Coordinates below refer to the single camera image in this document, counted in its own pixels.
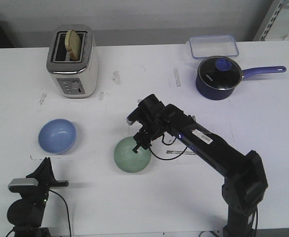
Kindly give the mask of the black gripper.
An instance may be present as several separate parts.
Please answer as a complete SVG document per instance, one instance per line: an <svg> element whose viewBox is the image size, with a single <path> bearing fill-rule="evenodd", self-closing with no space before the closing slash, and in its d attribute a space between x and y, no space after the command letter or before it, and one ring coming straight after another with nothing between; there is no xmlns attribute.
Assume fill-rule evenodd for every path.
<svg viewBox="0 0 289 237"><path fill-rule="evenodd" d="M33 172L26 176L27 179L37 181L37 184L33 188L27 188L25 197L27 198L47 198L49 196L50 188L67 187L69 185L68 180L56 180L53 174L52 164L50 157L45 157L40 165L36 169L36 174Z"/></svg>
<svg viewBox="0 0 289 237"><path fill-rule="evenodd" d="M150 94L138 105L143 108L144 118L142 127L133 137L137 143L132 149L134 153L138 153L140 147L145 150L149 149L152 146L151 141L169 131L169 125L161 116L165 105L158 100L155 94Z"/></svg>

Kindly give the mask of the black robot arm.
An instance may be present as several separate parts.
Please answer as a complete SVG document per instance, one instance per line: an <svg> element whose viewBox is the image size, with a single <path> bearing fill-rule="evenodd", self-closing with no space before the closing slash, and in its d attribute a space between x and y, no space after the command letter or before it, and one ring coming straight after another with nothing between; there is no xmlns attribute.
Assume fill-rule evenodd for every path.
<svg viewBox="0 0 289 237"><path fill-rule="evenodd" d="M15 178L8 184L12 193L19 193L7 211L8 222L13 225L15 237L49 237L47 227L42 227L44 210L51 188L67 187L69 181L57 181L51 159L45 157L36 170L25 178Z"/></svg>
<svg viewBox="0 0 289 237"><path fill-rule="evenodd" d="M142 124L134 135L139 147L148 149L164 133L175 137L224 177L222 197L228 204L225 237L254 237L257 233L258 204L268 187L260 155L243 155L223 138L196 123L173 104L164 105L154 94L143 99L127 117L127 123Z"/></svg>

